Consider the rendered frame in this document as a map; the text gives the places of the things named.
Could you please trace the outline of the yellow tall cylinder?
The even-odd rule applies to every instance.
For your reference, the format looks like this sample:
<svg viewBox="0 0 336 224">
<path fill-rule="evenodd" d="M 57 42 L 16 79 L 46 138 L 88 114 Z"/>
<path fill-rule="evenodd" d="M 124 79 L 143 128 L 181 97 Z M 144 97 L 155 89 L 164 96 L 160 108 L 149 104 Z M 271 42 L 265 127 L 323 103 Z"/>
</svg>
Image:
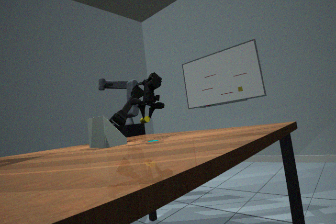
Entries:
<svg viewBox="0 0 336 224">
<path fill-rule="evenodd" d="M 149 122 L 150 121 L 150 118 L 148 117 L 148 116 L 146 116 L 144 119 L 142 118 L 141 120 L 140 120 L 140 122 L 142 123 L 142 124 L 145 124 L 145 123 L 147 123 L 147 122 Z"/>
</svg>

